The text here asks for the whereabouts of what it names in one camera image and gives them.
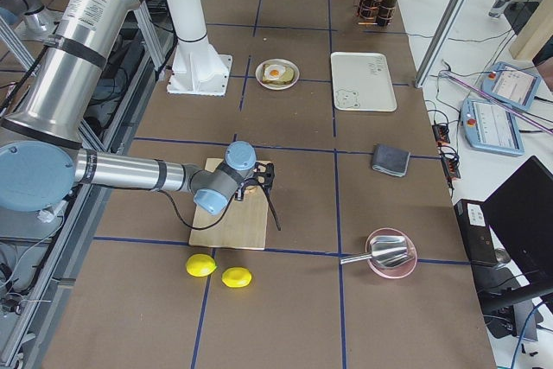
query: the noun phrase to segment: lemon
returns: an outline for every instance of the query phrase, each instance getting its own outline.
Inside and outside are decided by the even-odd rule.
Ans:
[[[239,289],[245,287],[251,281],[251,272],[247,268],[232,267],[223,273],[221,278],[227,287]]]
[[[194,277],[205,277],[217,269],[215,260],[206,254],[194,254],[187,261],[187,272]]]

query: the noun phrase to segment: computer monitor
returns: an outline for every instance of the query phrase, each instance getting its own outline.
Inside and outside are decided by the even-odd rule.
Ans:
[[[553,292],[553,174],[530,157],[486,199],[482,211],[521,272],[529,273],[530,286],[519,293],[550,301],[553,312],[553,294],[543,294],[548,287]]]

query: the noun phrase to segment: wooden cutting board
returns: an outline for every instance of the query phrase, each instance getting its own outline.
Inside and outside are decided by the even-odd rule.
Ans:
[[[207,159],[205,169],[213,172],[221,162],[222,159]],[[265,248],[269,205],[263,190],[259,187],[254,189],[246,192],[243,201],[234,200],[225,218],[216,226],[205,231],[191,231],[188,243],[192,246],[213,248],[263,250]],[[219,217],[220,215],[212,216],[201,207],[196,207],[193,225],[195,227],[208,226]]]

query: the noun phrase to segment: metal scoop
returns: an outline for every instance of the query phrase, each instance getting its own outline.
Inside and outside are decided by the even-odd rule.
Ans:
[[[407,240],[401,235],[377,235],[369,243],[370,252],[340,258],[340,264],[372,259],[380,268],[397,268],[414,257],[409,254]]]

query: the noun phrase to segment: blue cable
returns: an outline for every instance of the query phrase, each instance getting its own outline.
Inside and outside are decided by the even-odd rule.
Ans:
[[[545,303],[547,302],[540,302],[539,304],[535,305],[532,311],[528,314],[528,317],[526,317],[526,320],[524,321],[524,325],[522,326],[522,331],[520,332],[520,336],[518,337],[517,346],[515,347],[515,353],[512,355],[511,369],[514,369],[515,367],[515,362],[517,361],[517,356],[518,356],[518,348],[520,347],[520,344],[522,343],[522,339],[524,338],[524,333],[526,332],[528,321],[530,321],[530,318],[537,312],[537,309],[539,309]]]

